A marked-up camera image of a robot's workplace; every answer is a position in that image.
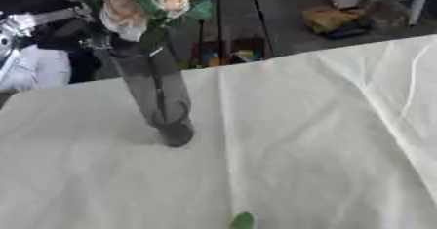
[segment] green object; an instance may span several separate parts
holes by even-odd
[[[240,213],[230,224],[230,229],[256,229],[255,218],[251,213]]]

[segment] clear glass vase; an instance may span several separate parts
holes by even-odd
[[[131,44],[111,52],[147,123],[165,143],[182,147],[194,136],[191,103],[178,64],[164,46],[152,50]]]

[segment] floor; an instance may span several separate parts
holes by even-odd
[[[225,38],[262,35],[257,13],[252,0],[222,0]],[[300,19],[300,12],[306,8],[330,4],[329,0],[259,0],[267,19],[268,30],[273,40],[276,56],[358,45],[432,34],[437,31],[437,22],[423,19],[414,27],[404,27],[393,31],[371,32],[367,35],[328,40],[312,34]],[[191,47],[198,37],[198,26],[190,24],[184,31],[174,35],[178,53],[182,58],[190,56]],[[217,37],[213,22],[207,28],[207,39]]]

